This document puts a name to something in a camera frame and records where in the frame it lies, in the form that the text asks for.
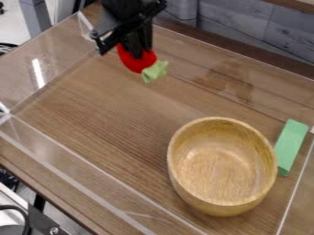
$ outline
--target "green block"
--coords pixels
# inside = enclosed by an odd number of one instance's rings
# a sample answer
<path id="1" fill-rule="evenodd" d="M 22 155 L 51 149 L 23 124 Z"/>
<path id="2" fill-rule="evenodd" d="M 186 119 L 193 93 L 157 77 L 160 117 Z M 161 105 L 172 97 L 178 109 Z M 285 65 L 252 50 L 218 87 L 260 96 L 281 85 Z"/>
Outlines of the green block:
<path id="1" fill-rule="evenodd" d="M 157 61 L 157 63 L 142 71 L 142 78 L 146 84 L 168 75 L 169 62 Z"/>
<path id="2" fill-rule="evenodd" d="M 288 176 L 290 173 L 308 131 L 308 125 L 289 119 L 276 145 L 278 172 L 281 176 Z"/>

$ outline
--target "black cable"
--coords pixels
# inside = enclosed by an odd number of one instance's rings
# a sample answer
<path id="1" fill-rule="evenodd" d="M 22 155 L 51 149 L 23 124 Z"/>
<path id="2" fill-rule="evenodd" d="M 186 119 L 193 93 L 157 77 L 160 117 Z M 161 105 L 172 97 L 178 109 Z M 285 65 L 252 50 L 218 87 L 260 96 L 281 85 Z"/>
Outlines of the black cable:
<path id="1" fill-rule="evenodd" d="M 25 210 L 14 205 L 6 205 L 6 206 L 0 206 L 0 210 L 17 210 L 23 214 L 25 217 L 25 230 L 23 230 L 23 235 L 29 235 L 29 231 L 30 231 L 30 217 L 27 215 L 27 213 L 25 212 Z"/>

